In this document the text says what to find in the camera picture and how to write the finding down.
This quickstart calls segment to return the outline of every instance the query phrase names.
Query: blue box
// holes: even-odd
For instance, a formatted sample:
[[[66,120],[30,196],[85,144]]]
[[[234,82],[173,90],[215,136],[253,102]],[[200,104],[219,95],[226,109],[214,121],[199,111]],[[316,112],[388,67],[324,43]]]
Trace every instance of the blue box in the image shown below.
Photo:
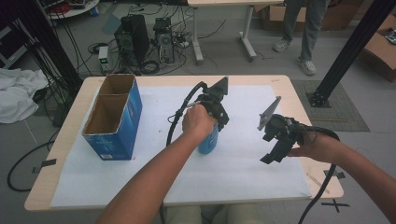
[[[100,88],[82,135],[103,161],[132,158],[142,112],[133,75],[108,75]]]

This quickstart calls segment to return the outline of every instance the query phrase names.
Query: white paper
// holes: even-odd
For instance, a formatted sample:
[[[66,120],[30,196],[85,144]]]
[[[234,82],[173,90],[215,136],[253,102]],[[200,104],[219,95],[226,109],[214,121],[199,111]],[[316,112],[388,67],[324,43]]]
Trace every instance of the white paper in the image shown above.
[[[127,181],[166,145],[168,118],[182,105],[192,87],[139,87],[142,116],[130,161],[102,161],[81,136],[83,120],[51,202],[51,207],[103,207]],[[201,90],[191,98],[196,99]],[[261,202],[311,196],[300,161],[285,158],[267,165],[260,159],[276,140],[262,140],[260,116],[274,100],[270,86],[230,86],[222,101],[230,121],[208,155],[196,149],[164,203],[208,204]],[[181,134],[181,121],[174,138]]]

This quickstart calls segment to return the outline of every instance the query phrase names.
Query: shoe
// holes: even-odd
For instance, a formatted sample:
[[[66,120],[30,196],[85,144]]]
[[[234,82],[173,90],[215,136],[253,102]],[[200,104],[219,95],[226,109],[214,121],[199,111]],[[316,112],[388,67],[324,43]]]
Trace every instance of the shoe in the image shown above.
[[[273,50],[276,52],[282,52],[283,50],[287,49],[290,45],[289,41],[286,41],[284,39],[278,40],[274,45],[273,45]]]
[[[297,58],[295,61],[301,68],[301,70],[307,75],[312,76],[317,72],[317,68],[314,66],[312,61],[304,61]]]

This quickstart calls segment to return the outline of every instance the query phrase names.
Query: blue bottle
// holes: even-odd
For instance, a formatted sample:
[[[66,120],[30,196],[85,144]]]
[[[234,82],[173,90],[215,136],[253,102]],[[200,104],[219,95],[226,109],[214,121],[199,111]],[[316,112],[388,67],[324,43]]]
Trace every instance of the blue bottle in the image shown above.
[[[210,135],[208,135],[204,141],[198,146],[198,151],[202,154],[209,154],[218,143],[218,136],[219,136],[219,125],[216,124],[213,127],[213,131]]]

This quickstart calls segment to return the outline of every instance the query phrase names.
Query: cardboard box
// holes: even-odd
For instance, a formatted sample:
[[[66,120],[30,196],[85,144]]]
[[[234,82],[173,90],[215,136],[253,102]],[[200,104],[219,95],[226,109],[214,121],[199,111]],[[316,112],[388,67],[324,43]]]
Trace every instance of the cardboard box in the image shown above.
[[[108,75],[82,135],[102,160],[130,160],[141,111],[142,101],[135,77]]]
[[[363,0],[331,1],[322,21],[322,31],[344,30],[348,27]],[[285,7],[278,5],[257,5],[255,11],[260,14],[263,30],[282,30]],[[304,30],[306,7],[302,7],[297,16],[295,32]]]
[[[389,28],[396,29],[396,17],[391,15],[384,20],[361,51],[360,58],[389,82],[396,82],[396,45],[384,37]]]

